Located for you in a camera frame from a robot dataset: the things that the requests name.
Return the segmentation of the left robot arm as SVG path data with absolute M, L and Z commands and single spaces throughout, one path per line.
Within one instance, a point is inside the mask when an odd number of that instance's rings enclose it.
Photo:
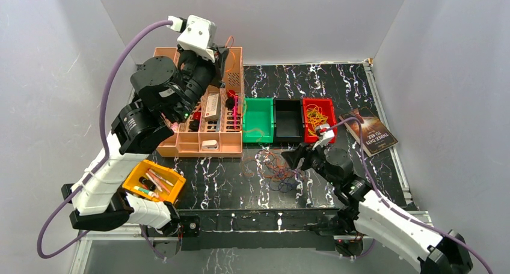
M 62 187 L 73 206 L 70 222 L 74 229 L 111 231 L 131 223 L 166 236 L 179 230 L 180 216 L 172 202 L 162 197 L 150 200 L 122 188 L 134 168 L 173 136 L 168 123 L 184 123 L 209 87 L 224 85 L 228 48 L 214 47 L 212 60 L 182 47 L 177 52 L 177 61 L 154 56 L 131 76 L 135 100 L 114 118 L 103 150 L 84 176 Z

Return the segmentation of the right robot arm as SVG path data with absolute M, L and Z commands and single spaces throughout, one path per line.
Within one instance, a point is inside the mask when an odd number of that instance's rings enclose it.
M 422 221 L 378 196 L 365 178 L 354 172 L 349 154 L 341 148 L 313 148 L 307 143 L 282 152 L 291 169 L 312 169 L 333 185 L 343 204 L 331 226 L 346 234 L 367 234 L 398 254 L 419 273 L 469 273 L 471 256 L 455 231 L 446 237 Z

